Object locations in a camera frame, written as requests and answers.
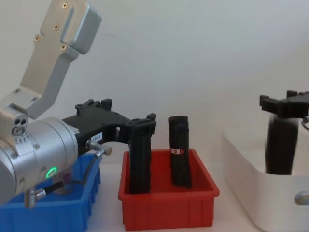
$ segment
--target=green led light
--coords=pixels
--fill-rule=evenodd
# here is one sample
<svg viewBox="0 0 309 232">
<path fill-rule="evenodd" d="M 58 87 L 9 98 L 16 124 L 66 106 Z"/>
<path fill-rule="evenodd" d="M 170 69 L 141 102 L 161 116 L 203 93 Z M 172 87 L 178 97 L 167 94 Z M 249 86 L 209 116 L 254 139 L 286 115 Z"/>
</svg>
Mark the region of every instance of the green led light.
<svg viewBox="0 0 309 232">
<path fill-rule="evenodd" d="M 51 168 L 51 170 L 48 171 L 48 173 L 46 175 L 46 178 L 52 177 L 53 175 L 55 175 L 56 172 L 57 172 L 57 168 L 56 167 Z"/>
</svg>

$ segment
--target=white plastic bin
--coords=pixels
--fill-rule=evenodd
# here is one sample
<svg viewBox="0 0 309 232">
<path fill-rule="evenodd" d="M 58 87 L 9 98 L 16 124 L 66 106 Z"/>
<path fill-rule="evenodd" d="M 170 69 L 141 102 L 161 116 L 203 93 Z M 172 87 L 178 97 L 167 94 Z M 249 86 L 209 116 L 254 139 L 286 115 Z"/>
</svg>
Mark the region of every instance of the white plastic bin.
<svg viewBox="0 0 309 232">
<path fill-rule="evenodd" d="M 297 205 L 309 195 L 309 136 L 300 133 L 292 175 L 265 173 L 267 128 L 233 129 L 223 133 L 224 173 L 249 217 L 269 232 L 308 232 L 309 205 Z"/>
</svg>

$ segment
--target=robotic arm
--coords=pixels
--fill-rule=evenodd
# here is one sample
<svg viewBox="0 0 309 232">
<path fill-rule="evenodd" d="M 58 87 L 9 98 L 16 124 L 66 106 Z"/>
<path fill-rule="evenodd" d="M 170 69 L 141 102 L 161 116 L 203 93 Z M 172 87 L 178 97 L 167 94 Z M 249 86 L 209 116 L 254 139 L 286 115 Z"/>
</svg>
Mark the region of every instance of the robotic arm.
<svg viewBox="0 0 309 232">
<path fill-rule="evenodd" d="M 75 116 L 28 125 L 29 117 L 54 104 L 70 63 L 89 51 L 100 23 L 85 0 L 52 0 L 21 85 L 0 101 L 0 203 L 25 192 L 26 207 L 33 207 L 46 195 L 37 184 L 68 170 L 90 149 L 98 157 L 110 154 L 101 145 L 107 141 L 130 144 L 132 192 L 149 190 L 154 114 L 129 120 L 111 111 L 111 100 L 89 100 L 76 106 Z M 134 187 L 141 184 L 142 190 Z"/>
</svg>

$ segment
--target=black cylindrical object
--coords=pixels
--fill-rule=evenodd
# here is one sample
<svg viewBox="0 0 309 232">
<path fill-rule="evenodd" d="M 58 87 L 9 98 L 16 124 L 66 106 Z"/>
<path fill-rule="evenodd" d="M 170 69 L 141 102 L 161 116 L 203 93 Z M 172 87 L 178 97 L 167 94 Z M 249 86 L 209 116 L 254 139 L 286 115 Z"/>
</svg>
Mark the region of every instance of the black cylindrical object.
<svg viewBox="0 0 309 232">
<path fill-rule="evenodd" d="M 265 150 L 266 172 L 291 175 L 298 139 L 298 122 L 275 116 L 269 122 Z"/>
<path fill-rule="evenodd" d="M 130 150 L 130 194 L 150 192 L 151 136 L 135 137 Z"/>
<path fill-rule="evenodd" d="M 169 147 L 172 184 L 191 188 L 189 123 L 187 116 L 169 118 Z"/>
</svg>

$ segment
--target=screw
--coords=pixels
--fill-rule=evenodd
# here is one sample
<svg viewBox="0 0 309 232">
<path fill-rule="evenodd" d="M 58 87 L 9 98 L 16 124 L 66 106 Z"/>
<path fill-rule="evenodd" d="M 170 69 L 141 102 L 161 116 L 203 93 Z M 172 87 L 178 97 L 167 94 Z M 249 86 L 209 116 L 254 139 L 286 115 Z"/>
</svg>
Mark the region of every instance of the screw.
<svg viewBox="0 0 309 232">
<path fill-rule="evenodd" d="M 36 149 L 36 150 L 39 150 L 39 149 L 40 149 L 40 145 L 34 144 L 34 145 L 33 145 L 33 148 Z"/>
<path fill-rule="evenodd" d="M 38 99 L 38 97 L 32 97 L 31 101 L 35 102 Z"/>
<path fill-rule="evenodd" d="M 21 129 L 19 127 L 14 127 L 12 131 L 12 135 L 19 136 L 21 132 Z"/>
<path fill-rule="evenodd" d="M 40 39 L 41 39 L 40 35 L 35 35 L 34 41 L 38 42 L 40 41 Z"/>
<path fill-rule="evenodd" d="M 16 159 L 16 158 L 17 158 L 17 154 L 12 153 L 12 154 L 11 154 L 11 157 L 12 157 L 12 159 Z"/>
<path fill-rule="evenodd" d="M 59 24 L 55 24 L 54 25 L 54 30 L 58 30 L 59 29 Z"/>
</svg>

